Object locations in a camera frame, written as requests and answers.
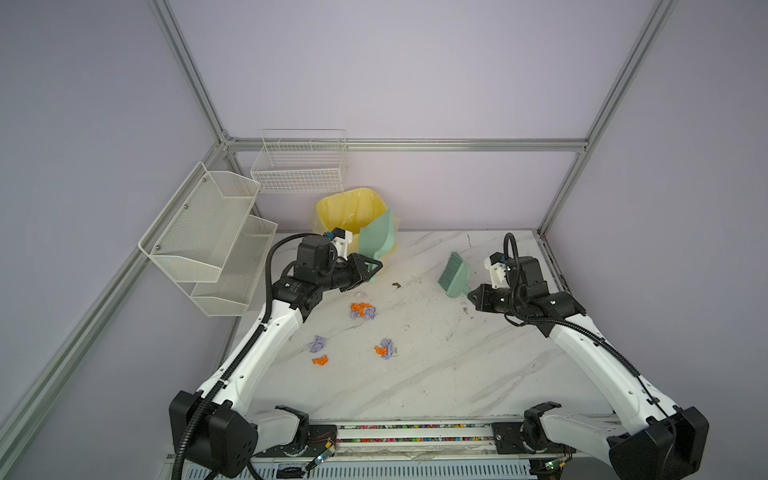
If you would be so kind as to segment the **green plastic dustpan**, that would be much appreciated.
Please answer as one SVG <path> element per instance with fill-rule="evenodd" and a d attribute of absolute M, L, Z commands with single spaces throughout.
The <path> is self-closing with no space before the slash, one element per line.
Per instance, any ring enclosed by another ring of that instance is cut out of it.
<path fill-rule="evenodd" d="M 383 261 L 395 248 L 396 235 L 396 217 L 389 209 L 361 229 L 359 253 L 374 260 Z"/>

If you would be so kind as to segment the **green hand brush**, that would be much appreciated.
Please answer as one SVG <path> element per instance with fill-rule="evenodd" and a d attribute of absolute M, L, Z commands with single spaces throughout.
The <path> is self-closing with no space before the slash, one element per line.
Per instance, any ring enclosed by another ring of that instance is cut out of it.
<path fill-rule="evenodd" d="M 438 285 L 449 298 L 466 296 L 469 289 L 469 264 L 458 252 L 452 252 L 438 279 Z"/>

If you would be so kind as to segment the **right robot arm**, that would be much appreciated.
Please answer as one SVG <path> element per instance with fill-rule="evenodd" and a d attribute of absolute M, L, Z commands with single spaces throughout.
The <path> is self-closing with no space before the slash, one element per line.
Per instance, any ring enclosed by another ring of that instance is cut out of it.
<path fill-rule="evenodd" d="M 709 422 L 697 408 L 682 408 L 654 387 L 570 293 L 550 291 L 536 258 L 497 252 L 484 266 L 489 282 L 468 294 L 475 308 L 536 328 L 576 363 L 618 418 L 610 423 L 543 402 L 524 413 L 525 447 L 568 446 L 611 466 L 621 479 L 683 479 L 699 470 Z"/>

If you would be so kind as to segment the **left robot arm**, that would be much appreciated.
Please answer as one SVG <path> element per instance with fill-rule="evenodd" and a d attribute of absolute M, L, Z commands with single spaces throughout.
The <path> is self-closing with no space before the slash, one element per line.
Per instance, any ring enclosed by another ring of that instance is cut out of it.
<path fill-rule="evenodd" d="M 254 454 L 272 448 L 289 455 L 308 445 L 309 416 L 279 405 L 250 414 L 257 386 L 279 350 L 308 319 L 326 292 L 353 290 L 371 280 L 381 261 L 351 252 L 352 232 L 299 233 L 296 258 L 280 278 L 272 277 L 274 255 L 266 257 L 265 303 L 235 351 L 195 392 L 179 392 L 169 406 L 174 444 L 171 476 L 180 479 L 186 462 L 208 469 L 209 478 L 237 477 Z"/>

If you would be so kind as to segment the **orange purple scraps left-centre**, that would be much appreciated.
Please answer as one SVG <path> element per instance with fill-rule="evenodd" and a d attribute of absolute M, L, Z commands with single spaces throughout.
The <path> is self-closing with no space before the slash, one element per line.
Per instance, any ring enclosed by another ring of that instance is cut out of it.
<path fill-rule="evenodd" d="M 353 303 L 349 306 L 349 316 L 352 319 L 372 320 L 376 314 L 376 308 L 369 303 Z"/>

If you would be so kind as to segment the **purple orange scraps lower centre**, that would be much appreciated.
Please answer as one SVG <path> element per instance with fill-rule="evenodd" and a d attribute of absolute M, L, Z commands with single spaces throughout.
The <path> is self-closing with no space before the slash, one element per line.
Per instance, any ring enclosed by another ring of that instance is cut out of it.
<path fill-rule="evenodd" d="M 397 354 L 397 349 L 390 338 L 384 338 L 374 346 L 374 352 L 380 358 L 388 360 Z"/>

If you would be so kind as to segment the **yellow lined trash bin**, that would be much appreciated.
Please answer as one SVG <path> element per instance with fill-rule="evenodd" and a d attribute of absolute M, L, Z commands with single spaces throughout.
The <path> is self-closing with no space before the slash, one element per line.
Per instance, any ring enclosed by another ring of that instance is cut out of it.
<path fill-rule="evenodd" d="M 361 229 L 389 209 L 391 208 L 381 196 L 369 188 L 357 188 L 337 193 L 323 198 L 315 205 L 310 217 L 311 229 L 318 234 L 325 234 L 334 228 L 351 231 L 354 234 L 354 240 L 350 246 L 349 254 L 359 253 Z M 396 217 L 397 233 L 399 223 L 400 221 Z M 384 262 L 396 248 L 397 243 L 395 243 L 392 252 L 381 262 Z"/>

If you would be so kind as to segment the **orange scrap far left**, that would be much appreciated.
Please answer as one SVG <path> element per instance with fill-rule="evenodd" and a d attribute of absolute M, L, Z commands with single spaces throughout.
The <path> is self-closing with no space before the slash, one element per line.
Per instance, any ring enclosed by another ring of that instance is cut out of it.
<path fill-rule="evenodd" d="M 324 355 L 322 357 L 314 358 L 312 363 L 317 366 L 325 366 L 329 362 L 329 357 Z"/>

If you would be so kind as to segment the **lower white mesh shelf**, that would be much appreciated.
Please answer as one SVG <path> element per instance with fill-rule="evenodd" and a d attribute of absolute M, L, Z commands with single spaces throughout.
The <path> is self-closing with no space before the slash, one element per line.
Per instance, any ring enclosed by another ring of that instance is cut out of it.
<path fill-rule="evenodd" d="M 238 317 L 250 307 L 278 225 L 249 215 L 215 283 L 198 283 L 190 299 L 208 317 Z"/>

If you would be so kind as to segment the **white mesh shelf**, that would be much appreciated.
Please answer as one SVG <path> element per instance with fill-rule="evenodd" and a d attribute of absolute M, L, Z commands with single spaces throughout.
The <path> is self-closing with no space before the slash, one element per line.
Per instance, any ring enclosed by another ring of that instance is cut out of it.
<path fill-rule="evenodd" d="M 249 215 L 215 283 L 198 283 L 190 299 L 208 317 L 238 317 L 250 307 L 278 225 Z"/>
<path fill-rule="evenodd" d="M 260 185 L 198 163 L 138 242 L 139 250 L 175 283 L 219 280 Z"/>

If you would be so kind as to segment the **upper white mesh shelf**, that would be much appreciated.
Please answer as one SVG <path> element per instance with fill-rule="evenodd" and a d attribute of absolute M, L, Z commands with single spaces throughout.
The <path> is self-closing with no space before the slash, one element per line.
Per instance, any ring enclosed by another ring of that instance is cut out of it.
<path fill-rule="evenodd" d="M 219 280 L 260 185 L 198 163 L 138 242 L 139 250 L 175 283 Z"/>

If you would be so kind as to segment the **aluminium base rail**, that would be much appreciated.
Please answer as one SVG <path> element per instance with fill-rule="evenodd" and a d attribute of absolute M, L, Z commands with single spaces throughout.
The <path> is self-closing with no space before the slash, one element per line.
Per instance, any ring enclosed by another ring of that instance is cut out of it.
<path fill-rule="evenodd" d="M 670 443 L 677 431 L 668 413 L 644 403 L 638 416 L 615 425 L 545 402 L 528 409 L 519 422 L 312 425 L 307 414 L 285 406 L 249 421 L 226 404 L 201 412 L 173 405 L 171 476 L 181 478 L 186 462 L 192 462 L 208 469 L 211 477 L 234 478 L 256 454 L 299 455 L 334 443 L 425 448 L 493 442 L 500 454 L 539 454 L 555 447 L 579 451 L 608 464 L 623 478 L 656 479 L 671 457 Z"/>

